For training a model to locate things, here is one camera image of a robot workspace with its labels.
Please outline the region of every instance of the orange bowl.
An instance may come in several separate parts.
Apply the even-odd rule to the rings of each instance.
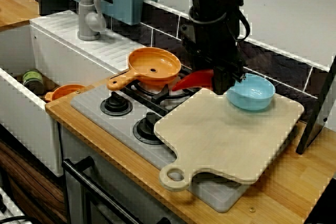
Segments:
[[[56,89],[54,92],[48,92],[45,96],[46,102],[51,102],[58,98],[64,97],[70,93],[73,93],[79,89],[84,88],[85,86],[79,84],[69,84],[64,85]]]

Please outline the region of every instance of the gray stove top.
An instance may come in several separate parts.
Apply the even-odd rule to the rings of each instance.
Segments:
[[[77,95],[71,101],[71,106],[158,169],[174,162],[176,155],[166,145],[145,144],[133,134],[134,125],[143,119],[148,112],[154,111],[121,91],[117,91],[117,94],[132,103],[133,110],[129,114],[109,116],[100,110],[102,101],[111,95],[111,91],[107,89],[106,85]],[[203,173],[194,177],[188,190],[216,211],[227,212],[248,187],[213,174]]]

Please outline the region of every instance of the wooden cabinet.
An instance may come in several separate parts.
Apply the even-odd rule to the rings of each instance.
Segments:
[[[56,177],[2,126],[0,168],[5,190],[25,214],[45,224],[67,223],[64,178]]]

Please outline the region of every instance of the wooden countertop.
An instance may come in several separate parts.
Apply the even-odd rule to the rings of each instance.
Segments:
[[[34,0],[0,0],[0,31],[28,25],[38,14],[38,3]]]
[[[287,149],[227,213],[220,214],[187,190],[164,189],[157,168],[71,107],[74,96],[46,104],[46,111],[187,223],[302,224],[336,171],[336,133],[324,128],[299,155],[295,150],[306,125],[298,122],[299,134]]]

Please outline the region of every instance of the gas burner grate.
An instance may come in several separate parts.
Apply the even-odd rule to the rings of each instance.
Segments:
[[[190,69],[182,67],[182,69],[181,69],[181,71],[178,75],[182,79],[190,73],[191,73]],[[155,111],[156,113],[158,113],[161,116],[167,115],[170,111],[172,111],[174,108],[176,108],[177,106],[179,106],[180,104],[183,103],[183,102],[181,102],[177,106],[175,106],[171,109],[167,109],[165,106],[160,105],[161,102],[163,102],[165,100],[178,100],[178,99],[182,99],[182,98],[185,98],[185,97],[191,97],[197,91],[200,90],[199,88],[184,89],[183,90],[184,93],[182,93],[182,94],[170,95],[168,84],[166,84],[159,93],[153,93],[153,92],[150,92],[150,91],[144,89],[143,87],[141,87],[139,85],[139,83],[140,83],[140,81],[138,81],[138,80],[132,81],[130,84],[128,84],[126,87],[124,87],[121,91],[123,93],[127,94],[128,96],[132,97],[133,99],[139,101],[141,104],[143,104],[143,105],[147,106],[148,108],[152,109],[153,111]],[[140,95],[139,93],[145,94],[148,97],[146,98],[146,97]]]

